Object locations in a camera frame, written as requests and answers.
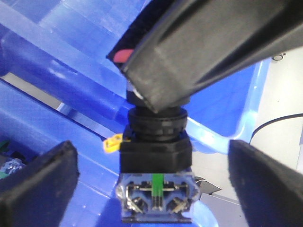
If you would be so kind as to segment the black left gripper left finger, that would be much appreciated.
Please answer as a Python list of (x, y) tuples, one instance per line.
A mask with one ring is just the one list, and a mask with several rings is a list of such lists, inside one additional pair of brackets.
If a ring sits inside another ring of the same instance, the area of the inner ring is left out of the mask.
[(0, 181), (2, 227), (58, 227), (80, 176), (78, 153), (64, 141)]

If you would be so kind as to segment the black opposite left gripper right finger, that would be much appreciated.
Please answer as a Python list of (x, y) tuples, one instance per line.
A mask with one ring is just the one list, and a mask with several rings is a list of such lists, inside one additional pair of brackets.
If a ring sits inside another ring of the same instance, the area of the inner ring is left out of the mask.
[(107, 57), (159, 112), (302, 44), (300, 0), (152, 0)]

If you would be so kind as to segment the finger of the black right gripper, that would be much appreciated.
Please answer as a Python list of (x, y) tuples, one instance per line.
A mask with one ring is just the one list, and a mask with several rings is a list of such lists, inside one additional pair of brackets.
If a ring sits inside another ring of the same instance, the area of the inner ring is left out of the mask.
[(301, 227), (303, 176), (242, 140), (229, 142), (229, 175), (250, 227)]

